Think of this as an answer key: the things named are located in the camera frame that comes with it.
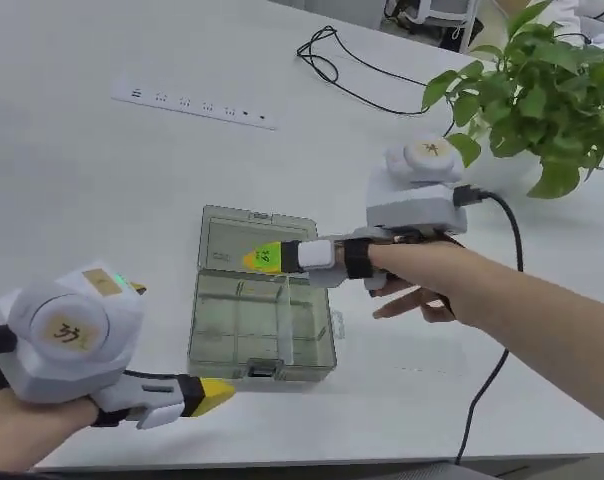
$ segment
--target cable plug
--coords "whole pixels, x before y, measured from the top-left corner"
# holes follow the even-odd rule
[[[471,185],[462,185],[453,189],[453,205],[457,208],[480,203],[488,198],[487,192]]]

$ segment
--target chair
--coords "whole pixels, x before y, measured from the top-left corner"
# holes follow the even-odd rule
[[[463,28],[460,52],[466,53],[479,5],[480,0],[412,0],[404,14],[413,23]]]

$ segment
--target electrical outlet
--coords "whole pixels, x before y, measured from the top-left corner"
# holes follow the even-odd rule
[[[267,130],[277,129],[274,119],[263,112],[255,112],[237,106],[214,104],[208,100],[196,100],[197,97],[194,95],[176,95],[165,90],[140,87],[139,85],[139,83],[131,84],[125,79],[120,79],[113,85],[111,98],[136,105],[162,108]]]

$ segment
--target robotic hand controller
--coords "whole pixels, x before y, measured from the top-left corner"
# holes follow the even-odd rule
[[[88,396],[100,408],[96,426],[135,420],[140,429],[228,400],[234,390],[220,380],[126,370],[145,290],[97,262],[1,297],[0,388],[41,404]]]
[[[245,266],[264,273],[308,272],[312,285],[325,288],[362,278],[368,290],[377,290],[391,275],[372,267],[371,243],[457,243],[449,235],[467,228],[466,212],[454,201],[454,184],[464,171],[460,153],[445,138],[427,136],[385,157],[369,178],[366,227],[309,242],[262,245],[244,257]]]

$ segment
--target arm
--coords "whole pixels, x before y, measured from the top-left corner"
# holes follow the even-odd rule
[[[28,405],[0,390],[0,471],[24,471],[91,425],[97,407],[87,399],[62,405]]]
[[[518,358],[604,420],[604,304],[448,245],[371,246],[372,263],[449,297],[457,319],[491,335]],[[385,295],[406,285],[389,285]],[[419,290],[376,312],[422,307],[446,320]]]

